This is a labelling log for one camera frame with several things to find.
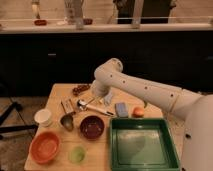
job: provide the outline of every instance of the white cup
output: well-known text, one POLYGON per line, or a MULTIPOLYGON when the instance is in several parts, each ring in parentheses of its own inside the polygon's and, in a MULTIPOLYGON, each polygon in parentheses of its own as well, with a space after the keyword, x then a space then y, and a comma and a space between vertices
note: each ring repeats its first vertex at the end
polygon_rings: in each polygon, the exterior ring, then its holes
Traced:
POLYGON ((36 112, 34 120, 41 126, 47 127, 52 123, 52 113, 49 109, 41 109, 36 112))

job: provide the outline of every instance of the sponge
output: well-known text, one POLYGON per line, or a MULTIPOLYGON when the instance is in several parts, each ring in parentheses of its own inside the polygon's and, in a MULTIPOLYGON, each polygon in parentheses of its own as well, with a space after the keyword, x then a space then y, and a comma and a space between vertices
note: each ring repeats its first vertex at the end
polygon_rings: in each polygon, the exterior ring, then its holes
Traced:
POLYGON ((118 115, 118 117, 128 117, 128 111, 126 104, 121 102, 121 103, 116 103, 115 104, 115 112, 118 115))

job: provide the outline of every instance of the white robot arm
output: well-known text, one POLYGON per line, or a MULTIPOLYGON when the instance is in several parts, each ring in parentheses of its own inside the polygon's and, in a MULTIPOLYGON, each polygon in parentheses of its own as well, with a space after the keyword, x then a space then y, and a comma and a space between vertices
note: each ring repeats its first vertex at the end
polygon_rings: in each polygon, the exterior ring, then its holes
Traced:
POLYGON ((213 169, 213 95, 202 96, 180 87, 121 73, 121 61, 112 58, 95 70, 92 92, 104 97, 111 86, 128 92, 185 120, 183 171, 213 169))

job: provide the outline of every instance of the floor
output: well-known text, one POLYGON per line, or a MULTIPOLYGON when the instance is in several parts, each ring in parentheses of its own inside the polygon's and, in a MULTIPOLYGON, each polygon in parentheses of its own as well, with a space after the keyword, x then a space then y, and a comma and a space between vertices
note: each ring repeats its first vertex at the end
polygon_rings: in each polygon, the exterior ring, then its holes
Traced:
MULTIPOLYGON (((33 116, 35 112, 45 107, 47 97, 16 97, 12 101, 20 103, 23 110, 19 112, 13 110, 10 116, 3 122, 2 126, 30 125, 35 124, 33 116)), ((0 98, 0 113, 11 104, 9 98, 0 98)), ((22 171, 28 154, 28 148, 35 131, 19 131, 4 134, 4 139, 0 140, 0 170, 22 171)))

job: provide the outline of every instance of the green plastic tray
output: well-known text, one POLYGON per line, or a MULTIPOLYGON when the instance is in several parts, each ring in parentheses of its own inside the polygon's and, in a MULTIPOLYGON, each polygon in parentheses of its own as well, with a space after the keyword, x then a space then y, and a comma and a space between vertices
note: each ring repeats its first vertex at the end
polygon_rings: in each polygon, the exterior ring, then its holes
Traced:
POLYGON ((111 119, 112 171, 179 171, 180 164, 164 119, 111 119))

